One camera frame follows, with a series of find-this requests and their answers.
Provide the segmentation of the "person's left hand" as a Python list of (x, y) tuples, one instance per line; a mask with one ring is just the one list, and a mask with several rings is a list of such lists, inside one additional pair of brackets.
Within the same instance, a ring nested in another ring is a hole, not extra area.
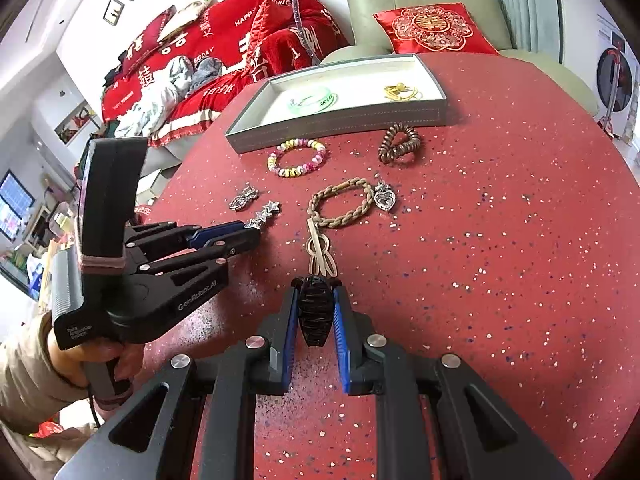
[(116, 362), (113, 372), (116, 382), (133, 380), (142, 369), (144, 349), (144, 344), (121, 344), (102, 338), (62, 350), (54, 331), (48, 328), (43, 336), (43, 350), (52, 372), (42, 390), (61, 406), (71, 404), (86, 397), (89, 379), (85, 365), (112, 361)]

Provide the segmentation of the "person's left forearm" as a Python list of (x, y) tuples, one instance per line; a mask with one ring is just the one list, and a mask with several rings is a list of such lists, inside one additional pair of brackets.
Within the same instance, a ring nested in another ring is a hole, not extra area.
[(50, 312), (20, 327), (1, 344), (1, 421), (18, 434), (34, 434), (63, 408), (88, 396), (54, 369), (48, 350)]

